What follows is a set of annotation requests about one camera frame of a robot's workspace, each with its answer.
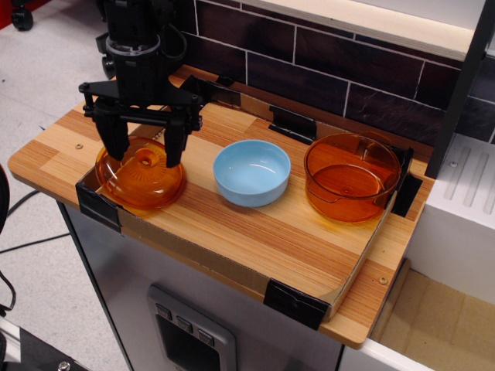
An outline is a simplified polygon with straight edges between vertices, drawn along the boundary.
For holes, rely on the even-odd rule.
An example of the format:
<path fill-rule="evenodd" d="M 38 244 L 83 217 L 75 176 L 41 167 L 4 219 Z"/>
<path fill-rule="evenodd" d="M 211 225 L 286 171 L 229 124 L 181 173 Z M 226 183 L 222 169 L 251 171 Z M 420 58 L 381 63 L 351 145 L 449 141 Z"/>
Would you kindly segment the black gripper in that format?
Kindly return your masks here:
<path fill-rule="evenodd" d="M 116 76 L 111 80 L 84 82 L 84 115 L 93 120 L 97 132 L 115 160 L 128 150 L 128 122 L 165 128 L 166 167 L 180 164 L 190 133 L 202 126 L 204 99 L 169 81 L 171 56 L 159 36 L 118 39 L 102 36 L 97 41 L 104 56 L 113 59 Z"/>

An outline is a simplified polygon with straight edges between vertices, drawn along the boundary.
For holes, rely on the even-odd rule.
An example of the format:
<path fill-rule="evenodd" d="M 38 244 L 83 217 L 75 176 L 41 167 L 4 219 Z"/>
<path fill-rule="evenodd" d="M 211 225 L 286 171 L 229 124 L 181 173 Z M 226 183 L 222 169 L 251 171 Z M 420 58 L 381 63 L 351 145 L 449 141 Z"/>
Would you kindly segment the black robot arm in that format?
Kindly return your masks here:
<path fill-rule="evenodd" d="M 177 166 L 189 134 L 202 126 L 203 99 L 172 85 L 186 54 L 173 25 L 173 1 L 100 1 L 108 31 L 98 42 L 110 63 L 108 81 L 82 83 L 84 114 L 96 124 L 108 154 L 121 161 L 130 146 L 128 123 L 165 130 L 166 165 Z"/>

